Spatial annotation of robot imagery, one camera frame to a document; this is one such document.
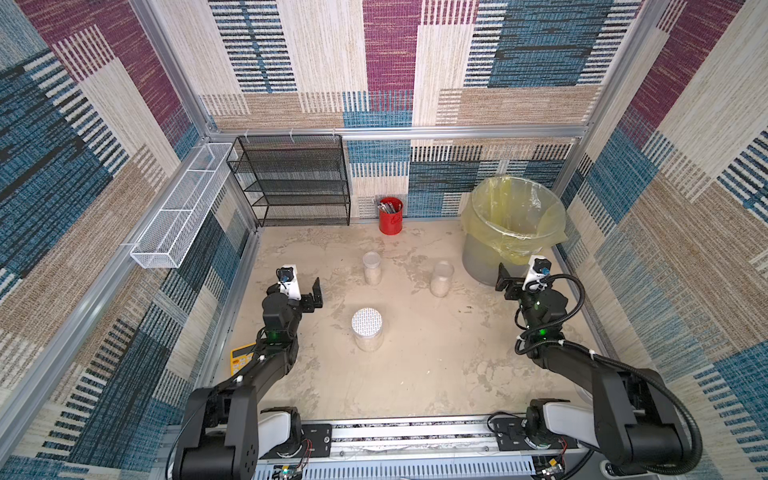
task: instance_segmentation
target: patterned wall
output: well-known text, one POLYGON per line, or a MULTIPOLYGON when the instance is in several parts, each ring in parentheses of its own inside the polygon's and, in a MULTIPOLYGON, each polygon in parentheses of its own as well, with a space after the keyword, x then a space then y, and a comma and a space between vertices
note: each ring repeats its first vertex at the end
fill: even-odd
POLYGON ((0 402, 197 140, 127 0, 0 0, 0 402))
POLYGON ((641 0, 154 0, 221 129, 576 124, 641 0))
MULTIPOLYGON (((0 0, 0 402, 198 135, 127 0, 0 0)), ((146 478, 240 262, 223 190, 177 270, 135 267, 0 478, 146 478)))
POLYGON ((469 193, 496 175, 557 180, 573 138, 344 141, 352 218, 376 218, 383 197, 407 217, 456 217, 469 193))
POLYGON ((131 271, 0 479, 149 478, 165 427, 184 414, 249 235, 234 194, 219 193, 181 268, 131 271))
POLYGON ((768 478, 768 2, 673 0, 564 195, 612 355, 657 369, 706 455, 768 478))

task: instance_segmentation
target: beige floor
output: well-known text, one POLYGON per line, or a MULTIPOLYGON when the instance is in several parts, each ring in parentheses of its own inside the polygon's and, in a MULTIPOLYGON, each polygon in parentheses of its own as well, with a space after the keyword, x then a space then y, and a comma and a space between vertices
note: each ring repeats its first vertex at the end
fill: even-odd
MULTIPOLYGON (((394 237, 381 234, 375 223, 265 229, 227 355, 253 342, 263 326, 264 290, 284 263, 297 265, 302 293, 320 277, 325 306, 304 315, 296 365, 260 408, 296 406, 305 419, 353 419, 520 412, 541 397, 583 404, 573 383, 515 355, 517 304, 464 271, 463 242, 457 220, 406 222, 394 237), (363 279, 362 255, 370 250, 382 255, 378 286, 363 279), (455 266, 451 291, 441 299, 429 292, 438 260, 455 266), (374 353, 357 348, 350 327, 354 312, 366 306, 385 322, 385 341, 374 353)), ((553 270, 560 271, 557 265, 553 270)), ((570 308, 571 290, 560 282, 556 286, 571 299, 570 308)), ((581 314, 566 323, 564 333, 596 349, 581 314)), ((228 376, 227 358, 217 378, 228 376)))

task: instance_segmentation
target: yellow calculator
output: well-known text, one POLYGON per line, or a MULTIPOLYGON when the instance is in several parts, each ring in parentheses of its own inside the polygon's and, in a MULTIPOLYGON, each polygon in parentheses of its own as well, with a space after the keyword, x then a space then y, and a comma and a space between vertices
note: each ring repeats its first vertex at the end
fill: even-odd
POLYGON ((238 373, 253 358, 253 346, 256 343, 239 346, 230 354, 230 371, 232 375, 238 373))

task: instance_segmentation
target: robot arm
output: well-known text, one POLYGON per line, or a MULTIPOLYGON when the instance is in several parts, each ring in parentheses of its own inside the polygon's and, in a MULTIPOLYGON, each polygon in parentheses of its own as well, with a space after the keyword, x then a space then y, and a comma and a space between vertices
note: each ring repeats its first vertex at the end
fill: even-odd
POLYGON ((302 313, 323 306, 319 279, 313 293, 298 294, 296 267, 277 271, 278 283, 262 302, 265 338, 257 338, 253 359, 217 386, 190 394, 174 457, 173 480, 247 480, 256 460, 278 443, 300 445, 298 412, 271 412, 258 425, 258 403, 267 390, 293 368, 299 351, 297 330, 302 313), (221 431, 214 429, 225 425, 221 431), (259 439, 270 439, 260 445, 259 439))
POLYGON ((690 471, 701 455, 696 422, 685 406, 665 386, 659 374, 635 369, 597 355, 565 339, 562 324, 583 304, 566 312, 568 300, 551 288, 557 278, 549 276, 551 263, 533 256, 525 278, 510 277, 499 265, 497 291, 507 300, 517 300, 526 329, 518 337, 515 352, 527 355, 543 369, 559 373, 580 385, 593 398, 593 410, 547 399, 534 400, 526 412, 526 435, 534 442, 549 443, 556 435, 569 435, 597 449, 619 467, 643 468, 667 475, 690 471), (677 410, 688 425, 690 447, 677 410))

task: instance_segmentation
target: white jar lid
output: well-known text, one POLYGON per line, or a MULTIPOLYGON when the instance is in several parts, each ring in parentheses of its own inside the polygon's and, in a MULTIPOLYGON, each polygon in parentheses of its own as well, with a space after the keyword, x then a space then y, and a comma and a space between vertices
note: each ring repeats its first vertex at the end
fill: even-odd
POLYGON ((373 308, 357 310, 352 316, 352 330, 358 336, 375 336, 382 329, 382 314, 373 308))
POLYGON ((382 257, 376 252, 368 252, 362 256, 362 264, 368 268, 377 268, 381 262, 382 257))

